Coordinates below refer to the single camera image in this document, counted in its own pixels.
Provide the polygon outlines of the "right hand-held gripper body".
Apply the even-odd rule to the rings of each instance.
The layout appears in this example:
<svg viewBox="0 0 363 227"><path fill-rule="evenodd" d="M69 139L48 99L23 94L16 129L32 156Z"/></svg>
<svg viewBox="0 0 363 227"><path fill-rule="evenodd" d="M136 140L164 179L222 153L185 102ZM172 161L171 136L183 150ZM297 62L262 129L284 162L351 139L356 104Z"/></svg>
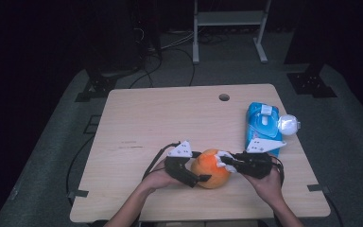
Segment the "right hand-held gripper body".
<svg viewBox="0 0 363 227"><path fill-rule="evenodd" d="M242 174L249 175L256 179L266 177L273 166L276 166L283 178L284 166L277 158L269 154L270 151L286 145L284 141L274 141L261 138L254 138L249 144L249 148L242 154L242 159L235 159L234 167Z"/></svg>

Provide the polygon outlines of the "black tape strip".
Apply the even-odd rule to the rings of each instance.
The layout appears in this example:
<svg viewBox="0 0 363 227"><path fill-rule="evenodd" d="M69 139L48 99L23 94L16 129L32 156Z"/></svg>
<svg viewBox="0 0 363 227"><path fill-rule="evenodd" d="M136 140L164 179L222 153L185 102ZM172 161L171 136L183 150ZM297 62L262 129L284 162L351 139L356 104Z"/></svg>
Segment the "black tape strip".
<svg viewBox="0 0 363 227"><path fill-rule="evenodd" d="M323 193L330 193L329 188L321 184L309 184L307 188L310 192L321 191Z"/></svg>
<svg viewBox="0 0 363 227"><path fill-rule="evenodd" d="M88 194L89 194L89 191L86 191L86 190L75 190L75 191L70 191L67 194L67 198L69 198L69 199L74 199L75 197L87 198Z"/></svg>

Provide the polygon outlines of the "white round plastic object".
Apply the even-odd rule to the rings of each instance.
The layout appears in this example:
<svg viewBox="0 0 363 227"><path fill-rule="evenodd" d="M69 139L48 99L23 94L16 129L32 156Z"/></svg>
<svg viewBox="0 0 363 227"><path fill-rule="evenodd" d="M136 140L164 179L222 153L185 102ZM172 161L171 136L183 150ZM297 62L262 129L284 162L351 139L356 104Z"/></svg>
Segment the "white round plastic object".
<svg viewBox="0 0 363 227"><path fill-rule="evenodd" d="M279 118L277 127L282 135L293 135L301 128L301 122L296 116L286 114Z"/></svg>

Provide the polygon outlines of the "person's right hand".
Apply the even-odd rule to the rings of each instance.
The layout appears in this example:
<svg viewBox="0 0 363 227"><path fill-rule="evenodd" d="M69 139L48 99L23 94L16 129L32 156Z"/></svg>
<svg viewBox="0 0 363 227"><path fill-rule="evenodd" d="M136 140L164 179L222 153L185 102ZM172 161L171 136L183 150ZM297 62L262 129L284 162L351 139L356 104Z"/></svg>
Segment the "person's right hand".
<svg viewBox="0 0 363 227"><path fill-rule="evenodd" d="M249 175L244 175L244 177L251 183L257 195L272 209L285 203L281 177L276 166L273 166L269 174L262 179L256 179Z"/></svg>

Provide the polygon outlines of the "black stand base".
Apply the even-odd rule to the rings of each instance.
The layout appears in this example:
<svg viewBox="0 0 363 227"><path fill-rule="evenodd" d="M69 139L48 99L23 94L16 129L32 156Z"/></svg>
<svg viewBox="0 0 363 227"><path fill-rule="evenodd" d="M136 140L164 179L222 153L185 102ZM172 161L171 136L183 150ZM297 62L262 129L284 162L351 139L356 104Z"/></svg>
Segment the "black stand base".
<svg viewBox="0 0 363 227"><path fill-rule="evenodd" d="M85 61L83 66L88 80L83 91L78 93L76 102L88 102L92 98L107 97L118 80L140 70L139 66L117 66L97 61Z"/></svg>
<svg viewBox="0 0 363 227"><path fill-rule="evenodd" d="M287 77L298 95L311 95L314 98L336 97L333 89L320 77L323 62L312 62L303 72L288 73Z"/></svg>

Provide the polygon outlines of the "orange plush toy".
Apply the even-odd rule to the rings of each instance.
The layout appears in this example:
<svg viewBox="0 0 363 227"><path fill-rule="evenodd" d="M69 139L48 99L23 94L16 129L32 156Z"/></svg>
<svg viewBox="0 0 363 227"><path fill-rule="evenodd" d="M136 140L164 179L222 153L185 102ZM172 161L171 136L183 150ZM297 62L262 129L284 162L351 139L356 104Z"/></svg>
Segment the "orange plush toy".
<svg viewBox="0 0 363 227"><path fill-rule="evenodd" d="M219 149L207 149L192 163L190 170L196 175L212 175L207 182L198 182L198 185L207 189L219 188L225 184L231 173L225 168L216 166L215 154Z"/></svg>

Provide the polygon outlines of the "person's left hand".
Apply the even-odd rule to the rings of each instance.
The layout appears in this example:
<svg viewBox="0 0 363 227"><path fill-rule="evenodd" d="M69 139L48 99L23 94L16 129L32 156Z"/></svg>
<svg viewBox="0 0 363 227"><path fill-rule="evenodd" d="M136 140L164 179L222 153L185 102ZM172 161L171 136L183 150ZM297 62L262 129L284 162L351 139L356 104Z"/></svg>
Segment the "person's left hand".
<svg viewBox="0 0 363 227"><path fill-rule="evenodd" d="M170 185L182 185L182 183L172 178L165 171L164 160L162 160L142 180L141 185L148 193L153 193L157 189L165 188Z"/></svg>

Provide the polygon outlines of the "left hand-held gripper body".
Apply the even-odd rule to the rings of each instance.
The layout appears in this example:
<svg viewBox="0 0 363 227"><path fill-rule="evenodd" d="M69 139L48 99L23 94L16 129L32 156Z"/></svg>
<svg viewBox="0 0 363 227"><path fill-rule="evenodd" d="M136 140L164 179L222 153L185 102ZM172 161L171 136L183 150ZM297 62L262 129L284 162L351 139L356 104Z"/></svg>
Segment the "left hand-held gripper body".
<svg viewBox="0 0 363 227"><path fill-rule="evenodd" d="M199 176L185 166L193 158L192 151L190 143L183 141L171 149L164 160L165 171L172 178L190 187L199 182Z"/></svg>

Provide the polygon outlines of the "white wet wipe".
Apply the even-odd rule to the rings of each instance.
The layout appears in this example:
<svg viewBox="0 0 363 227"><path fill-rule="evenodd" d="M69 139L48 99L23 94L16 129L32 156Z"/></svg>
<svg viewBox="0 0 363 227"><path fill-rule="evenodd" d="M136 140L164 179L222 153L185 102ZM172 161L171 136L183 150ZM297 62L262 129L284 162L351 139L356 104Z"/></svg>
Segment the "white wet wipe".
<svg viewBox="0 0 363 227"><path fill-rule="evenodd" d="M233 156L231 155L230 152L225 151L225 150L219 150L216 154L216 166L218 168L225 168L228 172L230 173L235 173L236 169L234 166L226 164L222 161L222 158L231 158L233 160Z"/></svg>

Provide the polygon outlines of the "white metal stand frame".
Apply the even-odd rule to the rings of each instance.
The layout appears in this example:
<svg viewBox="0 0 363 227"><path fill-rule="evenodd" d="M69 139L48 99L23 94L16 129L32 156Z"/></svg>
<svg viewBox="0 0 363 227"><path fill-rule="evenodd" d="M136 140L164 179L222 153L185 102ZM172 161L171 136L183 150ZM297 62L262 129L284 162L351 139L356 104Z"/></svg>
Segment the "white metal stand frame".
<svg viewBox="0 0 363 227"><path fill-rule="evenodd" d="M199 63L199 28L204 26L259 26L253 44L261 63L268 57L262 46L268 14L272 0L266 0L262 10L253 11L199 11L199 0L194 0L192 62Z"/></svg>

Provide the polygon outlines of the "blue wet wipe pack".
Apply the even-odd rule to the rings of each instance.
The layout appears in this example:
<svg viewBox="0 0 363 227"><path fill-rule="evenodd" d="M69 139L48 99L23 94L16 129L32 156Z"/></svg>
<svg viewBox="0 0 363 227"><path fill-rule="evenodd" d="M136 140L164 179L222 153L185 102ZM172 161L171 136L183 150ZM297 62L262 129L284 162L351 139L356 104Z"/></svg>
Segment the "blue wet wipe pack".
<svg viewBox="0 0 363 227"><path fill-rule="evenodd" d="M254 138L274 141L282 141L283 136L277 125L279 121L279 109L265 103L252 102L246 112L246 142L245 149Z"/></svg>

